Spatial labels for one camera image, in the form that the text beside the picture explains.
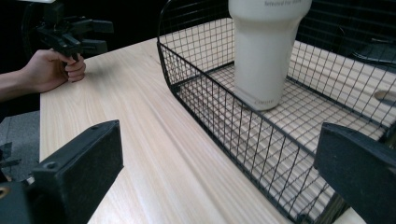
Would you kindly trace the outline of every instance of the white plastic cup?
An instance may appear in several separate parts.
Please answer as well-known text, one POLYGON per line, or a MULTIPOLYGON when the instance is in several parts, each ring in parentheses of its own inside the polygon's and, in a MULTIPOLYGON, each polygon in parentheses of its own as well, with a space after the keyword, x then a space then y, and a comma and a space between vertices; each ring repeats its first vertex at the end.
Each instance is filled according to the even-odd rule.
POLYGON ((234 94, 256 110, 279 103, 301 19, 312 0, 229 0, 235 28, 234 94))

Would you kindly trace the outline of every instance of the wire basket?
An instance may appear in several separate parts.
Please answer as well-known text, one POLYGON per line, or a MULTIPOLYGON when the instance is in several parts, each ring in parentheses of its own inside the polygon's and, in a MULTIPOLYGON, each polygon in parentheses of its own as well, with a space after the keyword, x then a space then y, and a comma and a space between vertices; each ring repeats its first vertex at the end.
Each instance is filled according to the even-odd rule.
POLYGON ((313 167, 321 124, 378 140, 396 117, 396 47, 389 38, 396 36, 395 6, 351 3, 313 1, 299 27, 281 102, 265 112, 233 94, 227 0, 169 1, 160 18, 158 50, 170 91, 295 223, 331 223, 347 207, 313 167))

